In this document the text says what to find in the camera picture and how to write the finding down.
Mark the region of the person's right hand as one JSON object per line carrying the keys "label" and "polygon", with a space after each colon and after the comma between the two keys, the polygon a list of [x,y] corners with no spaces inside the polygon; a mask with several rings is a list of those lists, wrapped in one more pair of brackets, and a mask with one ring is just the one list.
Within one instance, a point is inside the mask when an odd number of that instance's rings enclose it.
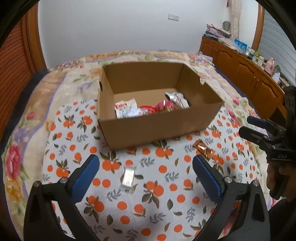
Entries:
{"label": "person's right hand", "polygon": [[276,166],[270,163],[267,167],[267,178],[266,178],[266,186],[270,191],[274,190],[277,173],[278,173],[278,169],[276,168]]}

